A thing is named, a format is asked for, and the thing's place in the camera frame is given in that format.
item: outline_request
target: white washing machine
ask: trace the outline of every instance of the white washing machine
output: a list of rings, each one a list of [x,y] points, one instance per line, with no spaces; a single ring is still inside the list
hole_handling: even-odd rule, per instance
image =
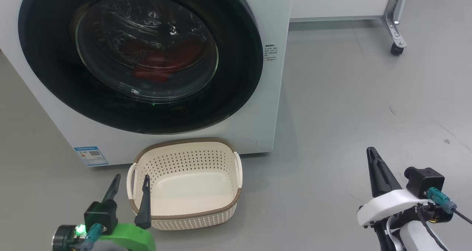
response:
[[[269,152],[290,6],[0,0],[0,49],[89,167],[187,138]]]

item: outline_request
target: perforated basket wall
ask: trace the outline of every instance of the perforated basket wall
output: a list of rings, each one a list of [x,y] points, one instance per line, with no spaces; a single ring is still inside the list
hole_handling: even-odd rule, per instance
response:
[[[159,230],[186,230],[228,221],[233,216],[241,195],[243,180],[241,159],[230,143],[216,138],[176,140],[144,149],[128,171],[128,198],[133,211],[135,214],[139,211],[137,206],[140,206],[143,191],[137,184],[142,184],[146,175],[150,177],[152,194],[153,186],[168,174],[206,170],[218,170],[228,175],[233,201],[222,208],[208,209],[204,212],[152,216],[152,226]],[[153,201],[158,200],[151,197],[151,205]]]

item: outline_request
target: green plastic part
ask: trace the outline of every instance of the green plastic part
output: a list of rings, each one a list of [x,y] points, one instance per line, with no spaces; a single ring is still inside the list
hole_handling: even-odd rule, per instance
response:
[[[113,230],[113,234],[100,236],[98,240],[112,241],[130,251],[156,251],[152,234],[134,224],[119,223]]]

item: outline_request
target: white board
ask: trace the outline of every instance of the white board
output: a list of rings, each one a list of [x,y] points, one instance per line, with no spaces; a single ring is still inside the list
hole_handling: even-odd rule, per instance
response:
[[[293,0],[290,21],[382,16],[388,0]]]

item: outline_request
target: white basket handle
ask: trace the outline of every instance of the white basket handle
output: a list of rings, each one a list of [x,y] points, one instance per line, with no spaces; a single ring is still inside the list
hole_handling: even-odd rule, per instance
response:
[[[235,166],[238,187],[241,188],[243,187],[243,166],[241,165],[241,158],[237,152],[235,152]]]
[[[126,190],[128,192],[128,199],[133,199],[132,189],[134,189],[135,186],[131,184],[131,178],[133,177],[133,172],[135,171],[136,166],[137,166],[137,163],[133,163],[131,165],[131,167],[128,170],[128,176],[126,177]]]

